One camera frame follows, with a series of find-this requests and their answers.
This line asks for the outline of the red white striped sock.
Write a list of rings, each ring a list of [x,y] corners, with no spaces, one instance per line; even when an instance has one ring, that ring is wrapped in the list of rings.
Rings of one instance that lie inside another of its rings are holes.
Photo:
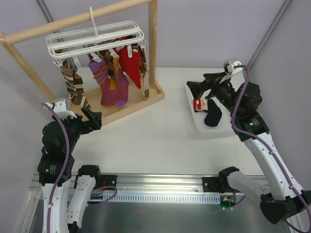
[[[208,100],[206,99],[193,99],[193,110],[194,112],[208,112]]]

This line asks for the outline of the dark navy sock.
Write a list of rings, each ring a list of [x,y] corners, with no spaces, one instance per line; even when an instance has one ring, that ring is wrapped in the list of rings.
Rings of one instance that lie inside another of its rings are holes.
[[[204,123],[207,126],[216,127],[222,118],[222,111],[212,99],[209,99],[207,104],[208,112],[204,119]]]

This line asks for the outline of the white plastic clip hanger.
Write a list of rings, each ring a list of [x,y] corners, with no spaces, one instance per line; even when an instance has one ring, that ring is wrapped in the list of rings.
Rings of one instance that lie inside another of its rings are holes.
[[[122,21],[102,26],[97,26],[93,16],[92,7],[89,8],[92,27],[53,33],[46,37],[47,49],[50,56],[56,60],[57,66],[62,65],[63,59],[75,65],[81,66],[78,56],[90,54],[92,60],[100,62],[99,52],[110,51],[116,57],[116,51],[126,48],[128,56],[132,57],[132,46],[139,45],[145,49],[145,36],[141,28],[134,21]]]

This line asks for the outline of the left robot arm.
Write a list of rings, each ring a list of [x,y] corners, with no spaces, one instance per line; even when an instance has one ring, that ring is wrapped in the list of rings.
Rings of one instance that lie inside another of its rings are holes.
[[[80,233],[91,191],[102,184],[99,166],[83,165],[78,170],[74,194],[68,202],[74,158],[73,149],[83,134],[102,127],[102,113],[82,108],[80,115],[61,119],[56,112],[53,122],[43,128],[42,157],[37,171],[44,201],[44,233]]]

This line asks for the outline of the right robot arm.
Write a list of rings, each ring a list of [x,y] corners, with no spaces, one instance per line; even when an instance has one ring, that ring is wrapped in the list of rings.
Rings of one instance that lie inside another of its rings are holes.
[[[208,184],[214,192],[237,190],[259,204],[265,218],[272,224],[287,222],[303,211],[311,212],[311,192],[296,181],[275,148],[269,129],[258,112],[262,102],[257,84],[245,80],[235,90],[225,72],[204,74],[202,82],[188,81],[194,104],[208,91],[207,103],[216,98],[229,112],[234,133],[251,151],[268,182],[268,188],[245,176],[231,166],[219,172],[216,181]]]

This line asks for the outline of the brown white striped sock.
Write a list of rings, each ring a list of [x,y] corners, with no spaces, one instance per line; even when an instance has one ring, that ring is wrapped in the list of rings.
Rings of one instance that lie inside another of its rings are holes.
[[[70,100],[73,105],[80,105],[81,108],[90,109],[91,106],[85,97],[82,78],[76,73],[68,59],[62,59],[60,67],[65,79],[67,92],[70,94]]]

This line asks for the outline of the wooden drying rack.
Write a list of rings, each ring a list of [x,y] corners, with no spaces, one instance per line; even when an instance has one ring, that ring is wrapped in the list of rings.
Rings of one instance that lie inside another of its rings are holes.
[[[117,110],[113,107],[102,110],[102,124],[107,125],[134,112],[155,104],[165,98],[165,93],[156,81],[156,31],[157,31],[157,1],[156,0],[124,0],[105,7],[90,9],[75,16],[62,20],[46,23],[34,28],[30,28],[10,35],[0,34],[0,43],[6,51],[14,58],[17,64],[33,80],[38,88],[47,96],[51,102],[55,102],[56,96],[43,82],[37,72],[23,57],[23,55],[14,46],[17,43],[24,42],[45,35],[55,33],[60,29],[72,27],[84,22],[94,22],[95,19],[101,18],[113,13],[127,10],[136,6],[148,4],[148,22],[149,22],[149,67],[146,77],[149,79],[151,95],[148,98],[138,98],[138,92],[130,94],[130,102],[125,107]]]

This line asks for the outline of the white plastic basket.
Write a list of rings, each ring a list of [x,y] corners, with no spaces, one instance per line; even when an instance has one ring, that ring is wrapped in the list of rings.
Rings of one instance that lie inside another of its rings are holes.
[[[232,132],[230,112],[216,97],[205,99],[209,90],[196,100],[188,84],[185,84],[185,89],[195,126],[200,133]]]

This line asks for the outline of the purple striped sock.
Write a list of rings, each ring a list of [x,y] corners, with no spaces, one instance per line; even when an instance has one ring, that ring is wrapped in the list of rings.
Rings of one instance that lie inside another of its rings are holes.
[[[114,80],[109,78],[107,65],[102,55],[99,56],[100,62],[91,60],[88,64],[93,78],[98,83],[101,92],[101,105],[104,107],[115,106],[116,103],[116,83]]]

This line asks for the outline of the aluminium mounting rail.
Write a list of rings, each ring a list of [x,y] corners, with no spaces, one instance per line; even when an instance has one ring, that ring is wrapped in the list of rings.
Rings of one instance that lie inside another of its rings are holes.
[[[260,195],[268,191],[261,177],[248,177],[241,172],[233,176],[230,185],[221,189],[218,176],[103,173],[96,181],[88,175],[80,178],[74,172],[61,187],[41,186],[39,175],[35,174],[30,189],[41,191],[41,198],[49,207],[72,200],[74,196],[78,201],[88,198],[91,204],[105,200],[218,204],[224,197],[240,200],[243,196],[260,202]]]

